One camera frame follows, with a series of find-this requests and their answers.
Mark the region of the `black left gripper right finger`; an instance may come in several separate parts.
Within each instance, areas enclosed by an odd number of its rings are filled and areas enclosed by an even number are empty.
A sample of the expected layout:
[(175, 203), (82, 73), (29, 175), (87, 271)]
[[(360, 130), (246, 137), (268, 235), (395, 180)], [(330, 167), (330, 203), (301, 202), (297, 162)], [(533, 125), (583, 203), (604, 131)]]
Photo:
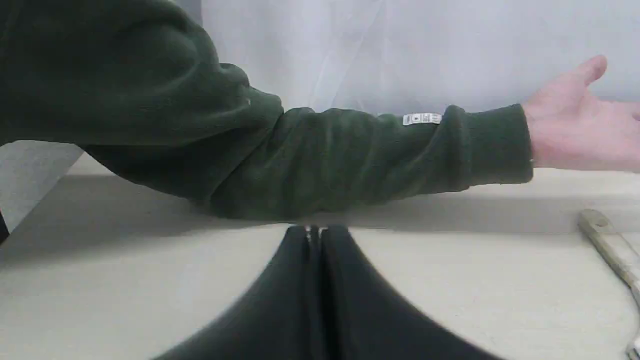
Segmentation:
[(412, 305), (346, 227), (320, 233), (323, 309), (336, 360), (494, 360)]

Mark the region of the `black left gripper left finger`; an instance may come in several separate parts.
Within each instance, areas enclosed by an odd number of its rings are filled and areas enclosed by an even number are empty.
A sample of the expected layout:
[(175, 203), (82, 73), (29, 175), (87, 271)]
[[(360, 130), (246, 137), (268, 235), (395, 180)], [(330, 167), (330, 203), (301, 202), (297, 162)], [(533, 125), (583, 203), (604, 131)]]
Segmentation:
[(318, 360), (319, 228), (292, 226), (250, 288), (160, 360)]

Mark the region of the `dark green sleeved forearm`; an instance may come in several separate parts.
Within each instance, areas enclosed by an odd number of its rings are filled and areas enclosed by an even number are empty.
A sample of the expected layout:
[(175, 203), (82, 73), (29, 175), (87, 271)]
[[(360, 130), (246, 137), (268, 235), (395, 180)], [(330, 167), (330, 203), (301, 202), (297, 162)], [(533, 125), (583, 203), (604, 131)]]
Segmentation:
[(3, 0), (1, 143), (74, 144), (219, 217), (288, 220), (533, 177), (520, 105), (284, 110), (168, 0)]

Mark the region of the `open bare human hand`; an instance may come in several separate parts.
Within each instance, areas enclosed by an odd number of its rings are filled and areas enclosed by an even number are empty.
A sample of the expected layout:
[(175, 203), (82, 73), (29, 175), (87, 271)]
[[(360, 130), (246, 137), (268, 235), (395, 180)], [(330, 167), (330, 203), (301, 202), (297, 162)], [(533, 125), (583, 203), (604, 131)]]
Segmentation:
[(607, 70), (597, 55), (558, 75), (522, 104), (537, 168), (640, 171), (640, 105), (589, 91)]

